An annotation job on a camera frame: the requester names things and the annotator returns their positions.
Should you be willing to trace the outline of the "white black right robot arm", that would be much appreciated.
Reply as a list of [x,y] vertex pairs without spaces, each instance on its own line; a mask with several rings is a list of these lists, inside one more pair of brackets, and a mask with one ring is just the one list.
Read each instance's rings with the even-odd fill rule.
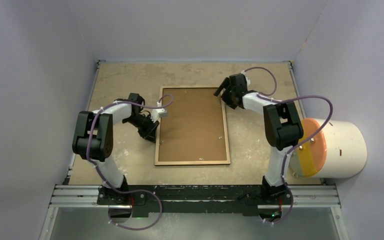
[[226,77],[214,96],[230,108],[250,110],[263,116],[264,133],[271,146],[268,169],[262,178],[260,196],[268,204],[274,203],[286,191],[284,184],[287,152],[304,136],[300,115],[294,102],[283,102],[248,89],[248,78],[243,74]]

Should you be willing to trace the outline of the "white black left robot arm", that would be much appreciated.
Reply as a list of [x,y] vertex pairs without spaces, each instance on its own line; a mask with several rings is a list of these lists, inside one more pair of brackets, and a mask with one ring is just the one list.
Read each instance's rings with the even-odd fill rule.
[[127,99],[118,98],[98,110],[78,113],[72,150],[92,164],[102,179],[103,187],[111,189],[109,197],[116,204],[128,201],[129,187],[112,158],[114,125],[119,122],[131,124],[141,138],[155,143],[159,119],[167,114],[161,100],[154,107],[147,106],[138,93],[130,93]]

